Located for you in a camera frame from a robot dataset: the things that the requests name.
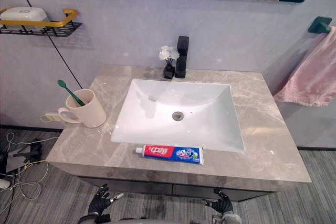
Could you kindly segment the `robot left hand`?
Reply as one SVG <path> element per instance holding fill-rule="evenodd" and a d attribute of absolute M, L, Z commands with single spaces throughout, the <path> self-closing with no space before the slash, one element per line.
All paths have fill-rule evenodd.
<path fill-rule="evenodd" d="M 107 184 L 104 184 L 99 187 L 98 191 L 94 195 L 89 208 L 89 215 L 101 216 L 103 211 L 115 203 L 117 200 L 121 199 L 124 196 L 124 193 L 119 193 L 116 196 L 109 197 L 108 193 L 109 187 Z"/>

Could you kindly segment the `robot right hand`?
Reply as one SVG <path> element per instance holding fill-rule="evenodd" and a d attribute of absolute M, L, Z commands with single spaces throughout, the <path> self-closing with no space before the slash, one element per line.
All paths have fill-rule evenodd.
<path fill-rule="evenodd" d="M 206 199 L 202 199 L 201 204 L 204 206 L 211 207 L 216 212 L 219 212 L 222 215 L 226 212 L 233 212 L 233 205 L 229 197 L 217 188 L 215 188 L 213 192 L 217 194 L 220 197 L 220 199 L 218 199 L 217 201 L 209 201 Z"/>

